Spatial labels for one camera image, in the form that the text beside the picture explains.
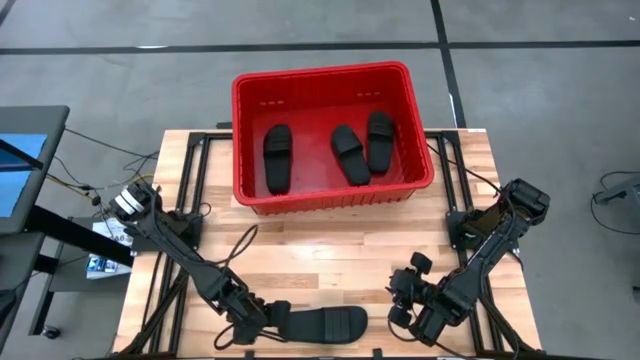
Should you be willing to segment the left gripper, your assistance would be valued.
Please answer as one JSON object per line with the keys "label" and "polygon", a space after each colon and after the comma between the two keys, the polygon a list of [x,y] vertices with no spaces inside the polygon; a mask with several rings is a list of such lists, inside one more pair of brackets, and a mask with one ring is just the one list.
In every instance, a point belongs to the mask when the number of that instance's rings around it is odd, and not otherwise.
{"label": "left gripper", "polygon": [[[265,301],[253,292],[237,288],[224,296],[226,320],[231,324],[232,343],[251,345],[261,331],[268,325]],[[275,301],[267,305],[270,326],[278,334],[289,334],[291,330],[291,311],[289,301]]]}

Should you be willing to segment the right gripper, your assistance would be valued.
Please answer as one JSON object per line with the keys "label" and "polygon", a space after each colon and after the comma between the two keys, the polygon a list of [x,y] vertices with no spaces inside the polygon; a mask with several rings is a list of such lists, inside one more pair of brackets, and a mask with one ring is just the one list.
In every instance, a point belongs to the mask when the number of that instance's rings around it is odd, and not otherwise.
{"label": "right gripper", "polygon": [[425,305],[428,298],[435,292],[435,285],[421,278],[432,268],[432,261],[423,253],[414,252],[410,264],[415,272],[394,272],[390,277],[389,293],[395,304],[388,313],[388,320],[407,329],[412,321],[410,310],[414,304]]}

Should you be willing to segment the red plastic bin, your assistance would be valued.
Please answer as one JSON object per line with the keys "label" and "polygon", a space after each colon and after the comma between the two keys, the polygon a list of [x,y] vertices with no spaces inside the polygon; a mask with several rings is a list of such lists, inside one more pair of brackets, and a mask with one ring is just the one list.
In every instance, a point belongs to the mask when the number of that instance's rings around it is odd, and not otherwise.
{"label": "red plastic bin", "polygon": [[[397,61],[250,73],[232,85],[233,189],[236,200],[259,215],[396,202],[429,186],[434,168],[408,68]],[[371,113],[394,125],[391,165],[352,186],[331,148],[331,134],[348,125],[367,162]],[[292,132],[291,183],[273,195],[266,184],[263,141],[275,125]]]}

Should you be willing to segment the small blue printed box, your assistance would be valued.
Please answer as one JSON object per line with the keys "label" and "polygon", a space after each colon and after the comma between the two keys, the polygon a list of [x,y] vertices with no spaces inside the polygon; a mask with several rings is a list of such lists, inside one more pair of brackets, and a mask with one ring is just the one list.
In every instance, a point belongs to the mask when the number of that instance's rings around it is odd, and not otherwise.
{"label": "small blue printed box", "polygon": [[86,264],[86,278],[88,280],[97,280],[115,276],[118,269],[118,263],[101,256],[90,254]]}

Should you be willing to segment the white paper label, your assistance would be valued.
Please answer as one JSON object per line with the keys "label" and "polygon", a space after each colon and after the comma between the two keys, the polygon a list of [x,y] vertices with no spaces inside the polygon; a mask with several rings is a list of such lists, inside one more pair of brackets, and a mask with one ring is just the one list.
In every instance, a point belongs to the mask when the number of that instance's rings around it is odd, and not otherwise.
{"label": "white paper label", "polygon": [[113,220],[109,222],[94,222],[92,231],[127,247],[130,247],[133,243],[133,238],[125,232],[125,227]]}

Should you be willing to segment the black workstation stand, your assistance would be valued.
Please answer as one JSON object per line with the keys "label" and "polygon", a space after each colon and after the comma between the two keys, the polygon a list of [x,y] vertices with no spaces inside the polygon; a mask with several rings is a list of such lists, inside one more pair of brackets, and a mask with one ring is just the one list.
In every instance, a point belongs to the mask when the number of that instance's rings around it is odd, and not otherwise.
{"label": "black workstation stand", "polygon": [[58,259],[40,254],[47,237],[123,265],[133,264],[128,247],[37,205],[7,218],[0,217],[0,353],[32,272],[53,274],[62,267]]}

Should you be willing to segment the grey floor stand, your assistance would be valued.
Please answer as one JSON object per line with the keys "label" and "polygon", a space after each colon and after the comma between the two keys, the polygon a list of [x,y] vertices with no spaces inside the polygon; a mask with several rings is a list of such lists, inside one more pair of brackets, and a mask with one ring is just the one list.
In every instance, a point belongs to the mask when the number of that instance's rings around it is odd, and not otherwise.
{"label": "grey floor stand", "polygon": [[[610,175],[630,175],[630,178],[607,187],[603,180]],[[601,180],[604,190],[594,195],[596,204],[607,205],[615,199],[626,199],[640,206],[640,171],[614,171],[603,175]]]}

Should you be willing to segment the black aluminium table frame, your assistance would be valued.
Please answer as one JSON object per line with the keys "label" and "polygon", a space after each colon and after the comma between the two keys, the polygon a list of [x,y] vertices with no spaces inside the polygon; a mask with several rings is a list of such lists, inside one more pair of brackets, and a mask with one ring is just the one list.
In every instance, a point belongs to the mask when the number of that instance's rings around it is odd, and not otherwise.
{"label": "black aluminium table frame", "polygon": [[[458,255],[458,260],[460,262],[460,266],[463,265],[474,253],[472,249],[472,244],[469,240],[461,241],[453,234],[454,232],[454,224],[459,220],[464,213],[473,210],[481,210],[476,209],[473,206],[473,200],[470,190],[470,183],[468,180],[469,176],[473,176],[483,182],[485,182],[489,187],[495,191],[497,200],[499,197],[499,190],[506,187],[499,187],[495,185],[490,180],[485,177],[471,171],[464,164],[464,159],[461,151],[461,143],[460,136],[458,133],[454,131],[443,131],[435,135],[435,139],[437,141],[438,148],[436,153],[440,157],[443,175],[445,178],[445,187],[448,191],[452,189],[451,183],[451,173],[449,166],[451,164],[456,166],[456,170],[458,173],[460,188],[462,191],[462,198],[465,205],[465,210],[461,211],[451,211],[446,215],[446,222],[448,226],[448,232],[450,237],[450,242],[454,250]],[[511,252],[507,254],[514,254],[518,242],[511,250]],[[491,284],[489,281],[489,275],[485,279],[486,285],[489,286],[488,296],[489,300],[495,305],[493,299],[493,293],[491,290]],[[524,347],[520,350],[515,350],[507,341],[503,332],[498,328],[496,322],[489,317],[488,313],[485,310],[485,307],[481,302],[477,302],[475,305],[475,309],[466,319],[470,322],[471,332],[472,332],[472,340],[474,342],[474,347],[476,352],[479,355],[493,357],[496,360],[507,360],[510,358],[511,360],[540,360],[545,356],[545,353],[541,350],[536,350],[530,345],[526,344],[524,340],[521,338],[521,342],[524,344]]]}
{"label": "black aluminium table frame", "polygon": [[[190,250],[196,250],[200,242],[203,215],[199,213],[199,209],[201,206],[202,192],[204,188],[204,176],[207,170],[210,142],[213,140],[230,140],[231,138],[232,134],[230,132],[191,132],[188,135],[175,210],[178,212],[183,212],[185,210],[194,154],[196,149],[200,147],[200,159],[198,162],[194,195],[189,213],[189,216],[193,219],[198,218],[198,220],[195,224],[189,223],[186,226],[187,238],[185,245]],[[173,283],[169,284],[169,280],[173,274],[173,266],[176,264],[176,260],[169,260],[169,256],[166,256],[156,309],[149,317],[146,315],[143,316],[144,324],[141,326],[140,332],[125,349],[119,352],[119,359],[175,360],[177,358],[177,350],[180,344],[186,306],[188,282],[183,270],[180,270]],[[161,352],[159,350],[159,346],[164,318],[171,305],[174,305],[174,314],[170,327],[171,332],[168,350]]]}

